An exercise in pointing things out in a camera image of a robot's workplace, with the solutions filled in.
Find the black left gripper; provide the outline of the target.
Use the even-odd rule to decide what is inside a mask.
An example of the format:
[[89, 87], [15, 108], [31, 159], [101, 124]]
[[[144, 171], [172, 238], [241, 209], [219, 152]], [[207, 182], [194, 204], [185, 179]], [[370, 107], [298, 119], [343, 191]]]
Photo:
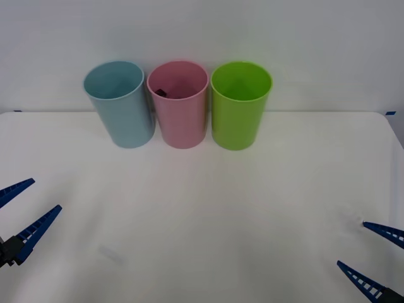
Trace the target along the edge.
[[[29, 178], [1, 189], [0, 208], [8, 204], [12, 199], [17, 197], [17, 195], [21, 194], [34, 183], [35, 180]], [[45, 215], [33, 222], [20, 233], [10, 237], [6, 241], [1, 239], [1, 267], [5, 264], [12, 266], [15, 263], [17, 265], [24, 263], [61, 210], [62, 206], [56, 205], [53, 209], [48, 211]]]

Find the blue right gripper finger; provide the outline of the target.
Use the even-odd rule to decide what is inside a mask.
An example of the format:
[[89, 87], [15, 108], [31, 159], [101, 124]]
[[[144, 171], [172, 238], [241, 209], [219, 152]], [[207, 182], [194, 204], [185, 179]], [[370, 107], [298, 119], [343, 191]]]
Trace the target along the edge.
[[372, 303], [403, 303], [403, 296], [394, 290], [385, 287], [378, 282], [355, 271], [341, 261], [337, 261], [337, 266], [347, 276], [347, 278], [365, 295]]
[[364, 222], [363, 226], [391, 242], [403, 242], [403, 231], [378, 223]]

